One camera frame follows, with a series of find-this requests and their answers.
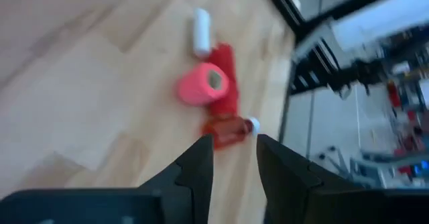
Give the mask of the orange small packet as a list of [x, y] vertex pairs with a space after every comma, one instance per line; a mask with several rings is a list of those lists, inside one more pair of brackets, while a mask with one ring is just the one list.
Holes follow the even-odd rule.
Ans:
[[208, 120], [202, 132], [212, 135], [214, 149], [220, 150], [243, 142], [248, 135], [257, 135], [259, 129], [260, 122], [254, 117], [228, 116]]

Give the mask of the white gauze roll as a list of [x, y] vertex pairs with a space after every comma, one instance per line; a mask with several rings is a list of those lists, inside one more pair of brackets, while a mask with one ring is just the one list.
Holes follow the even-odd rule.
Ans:
[[210, 50], [210, 14], [203, 8], [196, 8], [193, 22], [193, 52], [199, 58], [206, 58]]

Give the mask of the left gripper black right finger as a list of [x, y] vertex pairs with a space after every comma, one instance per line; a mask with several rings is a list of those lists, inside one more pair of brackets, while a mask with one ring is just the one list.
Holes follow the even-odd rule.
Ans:
[[265, 134], [257, 137], [257, 164], [273, 224], [363, 224], [352, 182]]

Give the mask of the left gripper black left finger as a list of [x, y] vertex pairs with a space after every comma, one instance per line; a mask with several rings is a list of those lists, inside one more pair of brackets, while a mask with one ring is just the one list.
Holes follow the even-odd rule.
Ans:
[[204, 135], [144, 182], [141, 224], [207, 224], [213, 183], [212, 137]]

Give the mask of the pink bandage roll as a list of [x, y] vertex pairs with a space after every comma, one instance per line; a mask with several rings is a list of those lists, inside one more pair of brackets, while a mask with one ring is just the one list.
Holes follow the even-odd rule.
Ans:
[[229, 90], [229, 78], [216, 65], [203, 62], [187, 72], [177, 85], [180, 100], [194, 105], [207, 105], [223, 98]]

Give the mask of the black aluminium table frame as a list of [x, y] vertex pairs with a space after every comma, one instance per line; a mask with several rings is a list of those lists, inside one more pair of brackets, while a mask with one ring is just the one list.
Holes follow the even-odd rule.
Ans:
[[290, 78], [286, 89], [279, 133], [279, 141], [282, 142], [285, 139], [291, 97], [322, 87], [324, 83], [317, 83], [311, 77], [311, 74], [314, 73], [317, 77], [321, 76], [322, 80], [324, 80], [332, 70], [331, 66], [325, 68], [323, 62], [314, 59], [316, 46], [310, 46], [308, 50], [303, 50], [301, 53], [298, 51], [302, 47], [309, 46], [310, 34], [314, 33], [315, 30], [332, 17], [327, 13], [321, 13], [317, 17], [306, 21], [302, 18], [292, 0], [271, 0], [271, 2], [295, 35], [294, 53], [296, 55], [291, 57]]

